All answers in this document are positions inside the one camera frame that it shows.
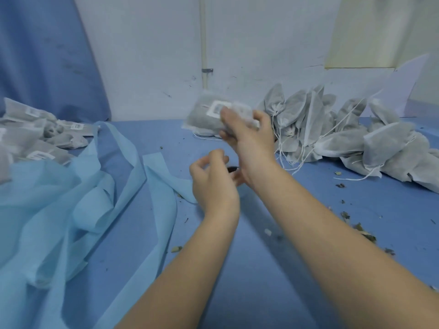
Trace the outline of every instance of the sticker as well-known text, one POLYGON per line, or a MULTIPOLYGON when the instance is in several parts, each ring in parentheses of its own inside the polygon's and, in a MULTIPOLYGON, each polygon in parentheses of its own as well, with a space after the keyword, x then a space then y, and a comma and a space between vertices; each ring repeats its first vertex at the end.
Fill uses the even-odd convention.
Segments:
POLYGON ((26 114, 33 116, 33 117, 40 117, 41 111, 37 110, 36 108, 26 106, 26 114))
POLYGON ((2 140, 4 134, 6 134, 6 128, 0 128, 0 141, 2 140))
POLYGON ((83 124, 74 123, 74 124, 72 124, 70 126, 70 129, 73 129, 73 130, 83 130, 84 129, 84 125, 83 124))
POLYGON ((42 160, 42 159, 55 159, 55 156, 48 154, 47 152, 34 151, 27 155, 27 159, 42 160))
POLYGON ((208 111, 206 112, 206 115, 209 115, 210 117, 215 117, 217 119, 220 119, 220 112, 223 107, 231 108, 232 104, 229 102, 219 101, 215 100, 212 105, 209 107, 208 111))

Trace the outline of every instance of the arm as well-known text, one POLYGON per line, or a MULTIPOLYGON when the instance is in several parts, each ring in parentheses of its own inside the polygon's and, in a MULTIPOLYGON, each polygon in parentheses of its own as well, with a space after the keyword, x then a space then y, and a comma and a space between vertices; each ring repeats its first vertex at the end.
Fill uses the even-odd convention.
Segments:
POLYGON ((261 198, 350 328, 439 328, 439 295, 317 201, 273 157, 271 122, 245 127, 229 110, 242 179, 261 198))
POLYGON ((191 165, 204 220, 116 329, 197 327, 238 225, 239 195, 227 161, 222 150, 215 150, 191 165))

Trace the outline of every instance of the hand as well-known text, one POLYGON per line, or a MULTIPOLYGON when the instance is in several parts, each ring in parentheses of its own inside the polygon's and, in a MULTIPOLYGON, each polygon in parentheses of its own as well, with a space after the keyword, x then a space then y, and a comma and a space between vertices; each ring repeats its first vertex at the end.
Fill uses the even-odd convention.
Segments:
POLYGON ((206 216, 226 211, 228 216, 239 217, 239 195, 233 175, 227 171, 228 162, 224 151, 217 149, 189 167, 194 196, 206 216))
POLYGON ((276 163, 274 158, 274 134, 268 114, 254 110, 253 118, 260 123, 259 130, 250 129, 233 110, 224 107, 221 121, 235 134, 236 138, 224 131, 219 135, 226 141, 239 157, 239 175, 235 176, 238 184, 245 182, 254 189, 254 177, 262 169, 270 168, 276 163))

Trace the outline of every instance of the pile of tea bags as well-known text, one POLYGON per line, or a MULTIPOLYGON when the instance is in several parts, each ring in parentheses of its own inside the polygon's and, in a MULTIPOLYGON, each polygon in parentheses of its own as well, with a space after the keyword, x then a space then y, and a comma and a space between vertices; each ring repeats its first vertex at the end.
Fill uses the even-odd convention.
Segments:
POLYGON ((413 124, 402 122, 377 99, 350 99, 337 113, 335 100, 324 94, 324 86, 300 90, 286 100, 280 84, 271 88, 258 109, 272 117, 280 156, 299 168, 322 157, 340 158, 361 175, 381 177, 383 172, 439 193, 439 150, 430 149, 413 124), (368 104, 375 117, 365 127, 359 117, 368 104))
POLYGON ((6 113, 0 118, 0 184, 9 180, 9 165, 20 160, 51 159, 62 165, 74 157, 65 149, 88 145, 94 125, 58 120, 5 98, 6 113))

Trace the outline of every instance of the forearm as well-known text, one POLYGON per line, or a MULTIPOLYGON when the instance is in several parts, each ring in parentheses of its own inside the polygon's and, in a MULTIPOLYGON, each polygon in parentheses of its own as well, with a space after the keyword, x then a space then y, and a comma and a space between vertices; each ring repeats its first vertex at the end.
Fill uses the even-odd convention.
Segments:
POLYGON ((228 252, 238 218, 206 216, 119 329, 196 328, 228 252))
POLYGON ((254 189, 351 328, 437 328, 435 293, 278 165, 254 189))

